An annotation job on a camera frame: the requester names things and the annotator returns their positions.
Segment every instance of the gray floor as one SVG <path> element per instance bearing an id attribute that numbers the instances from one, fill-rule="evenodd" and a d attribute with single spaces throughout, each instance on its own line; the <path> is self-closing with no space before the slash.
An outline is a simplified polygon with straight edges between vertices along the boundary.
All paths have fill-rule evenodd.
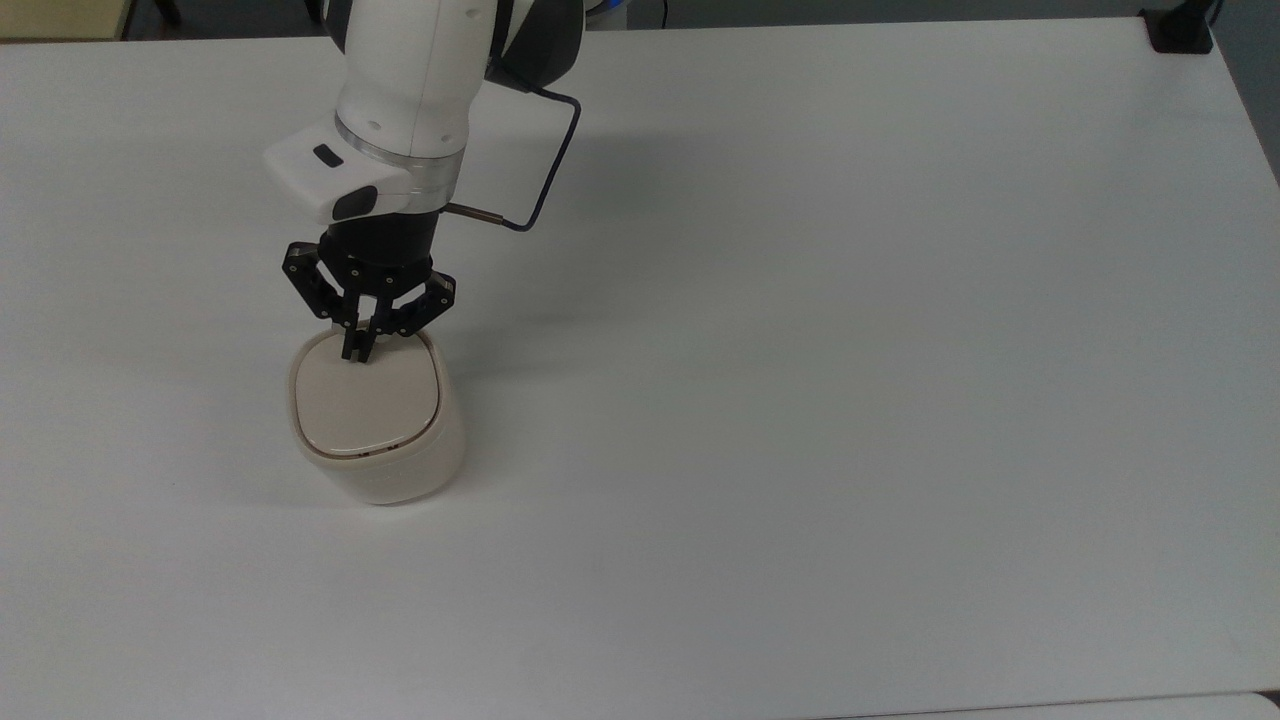
<path id="1" fill-rule="evenodd" d="M 1175 0 L 668 0 L 668 27 L 886 23 L 1010 18 L 1133 17 Z M 136 0 L 125 37 L 177 40 L 323 35 L 302 0 L 177 0 L 166 27 L 152 0 Z M 655 28 L 662 0 L 634 0 L 632 28 Z M 1280 0 L 1226 0 L 1215 28 L 1253 126 L 1280 178 Z"/>

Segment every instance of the black cable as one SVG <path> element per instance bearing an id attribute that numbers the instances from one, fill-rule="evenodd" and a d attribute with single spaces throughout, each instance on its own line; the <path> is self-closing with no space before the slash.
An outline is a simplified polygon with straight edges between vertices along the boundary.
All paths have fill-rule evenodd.
<path id="1" fill-rule="evenodd" d="M 460 205 L 457 202 L 449 202 L 445 205 L 443 208 L 445 213 L 462 215 L 463 218 L 471 218 L 472 220 L 492 223 L 494 225 L 502 225 L 516 232 L 529 232 L 534 227 L 534 223 L 538 222 L 538 217 L 543 214 L 543 205 L 547 202 L 547 195 L 552 191 L 552 183 L 556 182 L 556 173 L 559 170 L 561 163 L 564 161 L 564 154 L 568 152 L 568 143 L 573 141 L 573 131 L 577 129 L 577 120 L 582 117 L 582 104 L 568 95 L 561 95 L 541 87 L 530 87 L 529 92 L 573 108 L 573 119 L 568 123 L 568 131 L 564 133 L 564 140 L 561 142 L 559 151 L 556 152 L 556 161 L 552 163 L 550 172 L 547 173 L 547 182 L 543 183 L 543 191 L 538 195 L 538 202 L 534 205 L 534 213 L 529 215 L 529 222 L 522 224 L 513 223 L 497 213 L 480 210 L 479 208 L 471 208 L 470 205 Z"/>
<path id="2" fill-rule="evenodd" d="M 544 87 L 532 88 L 530 92 L 570 105 L 573 108 L 573 119 L 568 123 L 568 132 L 564 133 L 564 141 L 561 142 L 561 149 L 556 152 L 556 161 L 552 163 L 552 169 L 547 173 L 547 182 L 543 183 L 543 192 L 538 196 L 538 204 L 534 205 L 534 213 L 529 215 L 529 222 L 524 224 L 516 224 L 506 219 L 502 222 L 502 227 L 516 232 L 529 232 L 534 227 L 534 223 L 538 222 L 538 217 L 543 214 L 543 204 L 547 202 L 547 195 L 552 191 L 552 183 L 556 182 L 556 173 L 559 170 L 559 164 L 564 161 L 564 154 L 568 152 L 568 143 L 573 141 L 573 131 L 577 129 L 577 120 L 582 117 L 582 104 L 568 95 L 552 92 Z"/>

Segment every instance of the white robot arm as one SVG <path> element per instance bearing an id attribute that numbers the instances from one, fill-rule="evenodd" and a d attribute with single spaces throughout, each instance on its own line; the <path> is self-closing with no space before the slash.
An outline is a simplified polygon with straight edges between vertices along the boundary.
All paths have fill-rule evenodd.
<path id="1" fill-rule="evenodd" d="M 265 159 L 278 184 L 329 225 L 319 243 L 289 246 L 285 274 L 317 318 L 346 328 L 343 357 L 367 361 L 378 334 L 411 336 L 452 306 L 454 282 L 430 259 L 440 211 L 503 222 L 449 205 L 480 83 L 577 110 L 544 88 L 573 65 L 585 12 L 582 0 L 329 0 L 324 19 L 347 56 L 337 110 Z M 424 283 L 422 297 L 393 307 Z M 361 296 L 378 301 L 367 323 Z"/>

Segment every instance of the white container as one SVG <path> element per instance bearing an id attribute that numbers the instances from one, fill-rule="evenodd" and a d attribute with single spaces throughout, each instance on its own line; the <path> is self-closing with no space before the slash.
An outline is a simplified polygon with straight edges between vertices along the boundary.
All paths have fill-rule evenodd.
<path id="1" fill-rule="evenodd" d="M 430 337 L 390 336 L 369 363 L 342 359 L 337 331 L 308 341 L 289 370 L 293 434 L 314 465 L 358 500 L 389 505 L 443 488 L 466 441 Z"/>

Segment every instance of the table surface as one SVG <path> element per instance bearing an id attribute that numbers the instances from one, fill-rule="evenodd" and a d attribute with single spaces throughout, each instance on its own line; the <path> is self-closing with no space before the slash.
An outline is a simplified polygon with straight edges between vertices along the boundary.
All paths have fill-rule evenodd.
<path id="1" fill-rule="evenodd" d="M 113 40 L 124 29 L 129 1 L 4 0 L 0 3 L 0 38 Z"/>
<path id="2" fill-rule="evenodd" d="M 1257 694 L 1091 702 L 946 712 L 934 720 L 1277 720 L 1280 708 Z"/>
<path id="3" fill-rule="evenodd" d="M 93 73 L 86 73 L 93 68 Z M 470 432 L 296 452 L 325 40 L 0 47 L 0 715 L 778 720 L 1280 685 L 1280 192 L 1135 19 L 590 35 L 442 222 Z M 521 215 L 562 109 L 474 108 Z"/>

